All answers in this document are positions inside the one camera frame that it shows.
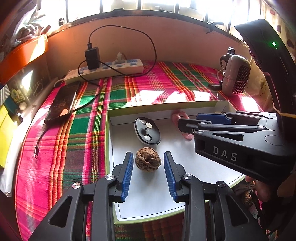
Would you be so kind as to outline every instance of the tablecloth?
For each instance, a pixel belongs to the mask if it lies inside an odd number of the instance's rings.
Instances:
[[[148,70],[152,62],[144,62]],[[237,110],[261,111],[248,94],[228,98],[211,92],[207,85],[217,84],[217,70],[193,64],[157,62],[142,77],[110,77],[97,81],[99,97],[72,114],[63,125],[50,128],[34,147],[43,131],[44,118],[59,88],[55,88],[37,112],[20,153],[15,185],[15,203],[22,239],[27,241],[34,229],[73,182],[83,185],[105,175],[104,135],[106,110],[166,102],[229,100]],[[98,88],[84,82],[76,107],[91,100]],[[180,240],[183,214],[153,222],[116,225],[118,240]],[[90,240],[90,219],[87,222]]]

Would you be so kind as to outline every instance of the smartphone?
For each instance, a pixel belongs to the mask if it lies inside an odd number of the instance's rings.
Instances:
[[[46,125],[59,124],[71,116],[80,85],[81,82],[76,81],[59,89],[45,117]]]

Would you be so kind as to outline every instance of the orange shelf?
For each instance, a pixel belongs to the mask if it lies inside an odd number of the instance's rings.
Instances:
[[[0,83],[5,83],[28,63],[48,50],[47,35],[40,35],[11,51],[0,63]]]

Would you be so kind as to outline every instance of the white lettering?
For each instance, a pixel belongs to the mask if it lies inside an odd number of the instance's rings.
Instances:
[[[232,161],[236,161],[237,160],[237,158],[234,155],[237,155],[237,154],[236,153],[232,153],[231,154],[231,156],[233,157],[233,159],[231,158]]]
[[[214,154],[218,154],[218,147],[216,147],[216,146],[214,146]]]
[[[226,155],[226,151],[224,150],[222,155],[221,156],[225,156],[227,158],[227,155]]]

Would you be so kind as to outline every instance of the phone screen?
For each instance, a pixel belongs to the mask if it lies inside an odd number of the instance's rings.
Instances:
[[[59,89],[44,122],[67,115],[72,111],[79,85],[65,85]]]

